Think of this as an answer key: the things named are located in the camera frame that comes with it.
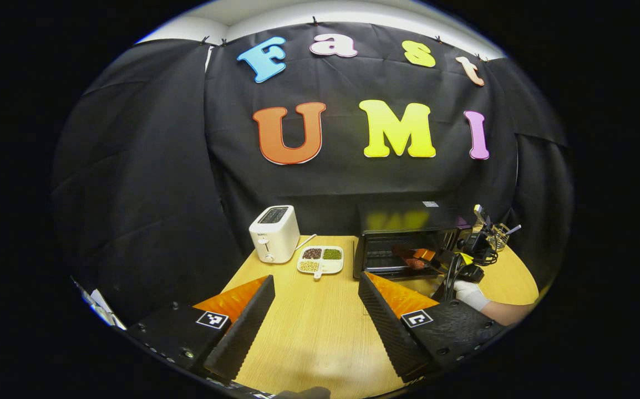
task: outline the black fabric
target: black fabric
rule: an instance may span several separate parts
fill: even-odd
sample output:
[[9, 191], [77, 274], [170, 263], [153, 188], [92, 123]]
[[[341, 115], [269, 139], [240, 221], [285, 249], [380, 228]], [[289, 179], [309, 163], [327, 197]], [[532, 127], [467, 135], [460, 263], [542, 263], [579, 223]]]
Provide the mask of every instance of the black fabric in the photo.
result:
[[[322, 33], [350, 36], [359, 55], [311, 53], [314, 36]], [[273, 36], [286, 39], [280, 46], [286, 69], [257, 84], [251, 67], [236, 58]], [[404, 56], [404, 40], [428, 46], [436, 65], [410, 63]], [[245, 253], [253, 250], [247, 228], [262, 210], [276, 204], [295, 206], [303, 234], [358, 234], [360, 202], [436, 200], [469, 213], [479, 203], [493, 218], [504, 217], [512, 206], [517, 179], [517, 141], [505, 93], [490, 74], [482, 74], [484, 88], [473, 84], [455, 61], [458, 56], [467, 57], [480, 70], [485, 65], [474, 55], [418, 33], [368, 23], [292, 25], [214, 48], [206, 74], [206, 135], [239, 247]], [[392, 151], [388, 157], [365, 157], [368, 117], [359, 103], [366, 99], [385, 101], [400, 119], [409, 103], [428, 106], [436, 156], [411, 157], [406, 151], [397, 156]], [[283, 139], [286, 146], [297, 147], [304, 141], [304, 130], [295, 107], [310, 101], [327, 106], [321, 114], [319, 154], [299, 165], [267, 161], [260, 152], [252, 114], [285, 107]], [[472, 139], [463, 114], [467, 110], [485, 116], [490, 151], [485, 161], [469, 156]]]
[[561, 266], [571, 229], [574, 186], [566, 134], [548, 101], [513, 61], [486, 64], [505, 96], [517, 138], [519, 172], [515, 199], [505, 217], [522, 225], [508, 245], [541, 290]]
[[204, 141], [208, 45], [156, 40], [123, 53], [72, 111], [52, 202], [74, 278], [127, 324], [216, 295], [242, 263]]

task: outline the white toaster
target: white toaster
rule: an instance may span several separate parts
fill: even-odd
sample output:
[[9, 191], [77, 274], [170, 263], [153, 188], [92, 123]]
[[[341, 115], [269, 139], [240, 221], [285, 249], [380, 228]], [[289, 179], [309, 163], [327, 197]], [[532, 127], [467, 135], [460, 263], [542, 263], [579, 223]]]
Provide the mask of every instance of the white toaster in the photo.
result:
[[292, 205], [267, 208], [248, 228], [258, 258], [266, 263], [286, 263], [300, 240]]

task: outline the beans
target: beans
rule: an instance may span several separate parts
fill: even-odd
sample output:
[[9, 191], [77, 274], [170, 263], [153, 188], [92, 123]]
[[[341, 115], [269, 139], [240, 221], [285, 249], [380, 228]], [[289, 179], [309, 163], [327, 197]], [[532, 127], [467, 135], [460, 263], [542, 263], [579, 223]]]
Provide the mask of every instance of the beans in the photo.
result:
[[318, 266], [320, 263], [317, 262], [300, 262], [300, 270], [302, 271], [318, 271]]
[[320, 248], [309, 248], [303, 253], [303, 259], [320, 259], [321, 253], [322, 249]]
[[325, 253], [322, 255], [323, 259], [341, 259], [342, 254], [339, 250], [336, 249], [326, 249]]

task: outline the orange object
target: orange object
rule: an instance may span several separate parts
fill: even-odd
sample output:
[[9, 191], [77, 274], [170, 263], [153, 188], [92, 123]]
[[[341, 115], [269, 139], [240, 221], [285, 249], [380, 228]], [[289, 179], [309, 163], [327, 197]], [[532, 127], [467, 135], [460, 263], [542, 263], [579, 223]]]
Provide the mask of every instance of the orange object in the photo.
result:
[[417, 249], [416, 252], [414, 252], [414, 258], [425, 259], [425, 260], [428, 260], [429, 262], [434, 258], [435, 255], [436, 255], [436, 252], [433, 252], [433, 250], [426, 249], [426, 248]]
[[239, 285], [236, 288], [231, 288], [231, 290], [211, 297], [208, 300], [201, 301], [194, 305], [193, 308], [227, 315], [233, 324], [241, 315], [244, 308], [246, 308], [246, 305], [248, 305], [248, 301], [256, 295], [256, 291], [258, 291], [267, 277], [267, 275], [264, 275], [262, 278], [257, 278], [246, 284]]
[[402, 285], [393, 283], [386, 278], [381, 278], [378, 275], [373, 275], [367, 272], [364, 273], [367, 274], [379, 293], [382, 294], [384, 300], [387, 301], [389, 308], [392, 309], [397, 319], [401, 318], [401, 316], [406, 313], [439, 305], [437, 301], [423, 296]]

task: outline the colorful foam letter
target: colorful foam letter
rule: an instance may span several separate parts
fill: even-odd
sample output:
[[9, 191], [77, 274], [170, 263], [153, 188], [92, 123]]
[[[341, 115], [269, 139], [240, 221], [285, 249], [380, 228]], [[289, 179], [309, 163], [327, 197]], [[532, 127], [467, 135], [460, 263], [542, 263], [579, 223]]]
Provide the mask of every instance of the colorful foam letter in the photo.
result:
[[470, 124], [470, 136], [473, 138], [473, 147], [470, 149], [472, 159], [488, 159], [490, 153], [485, 147], [485, 131], [482, 129], [482, 122], [485, 117], [475, 111], [465, 111], [463, 113]]
[[[256, 78], [254, 78], [256, 83], [261, 83], [285, 69], [285, 63], [274, 63], [274, 61], [271, 60], [271, 58], [277, 58], [278, 60], [285, 58], [283, 49], [277, 46], [283, 43], [285, 43], [284, 38], [280, 36], [272, 37], [241, 53], [236, 60], [246, 61], [256, 72]], [[267, 47], [268, 51], [264, 53], [263, 49]]]
[[463, 65], [463, 69], [465, 70], [465, 73], [468, 74], [468, 77], [470, 78], [470, 80], [473, 81], [473, 83], [477, 84], [478, 86], [485, 86], [485, 81], [478, 78], [478, 74], [475, 73], [475, 71], [478, 70], [477, 66], [471, 64], [470, 61], [465, 57], [458, 57], [458, 58], [455, 58], [455, 60]]
[[282, 106], [261, 109], [253, 115], [258, 123], [258, 141], [261, 154], [278, 165], [303, 163], [313, 159], [322, 147], [322, 127], [320, 113], [325, 111], [322, 102], [307, 102], [295, 107], [295, 112], [303, 116], [305, 124], [305, 142], [297, 149], [283, 144], [283, 116], [288, 110]]
[[409, 136], [411, 136], [409, 156], [436, 156], [436, 149], [431, 145], [431, 132], [429, 132], [431, 109], [428, 106], [418, 103], [407, 105], [401, 121], [387, 103], [381, 100], [362, 101], [360, 108], [367, 113], [369, 120], [369, 146], [364, 149], [366, 157], [389, 155], [389, 147], [384, 144], [384, 134], [398, 156], [404, 153]]
[[339, 33], [325, 33], [315, 36], [315, 43], [310, 45], [310, 51], [318, 55], [337, 54], [340, 57], [353, 57], [359, 52], [355, 50], [355, 40]]
[[429, 68], [436, 65], [436, 60], [429, 55], [429, 53], [431, 53], [431, 49], [426, 47], [425, 44], [411, 40], [404, 40], [402, 42], [402, 47], [407, 51], [404, 55], [410, 63]]

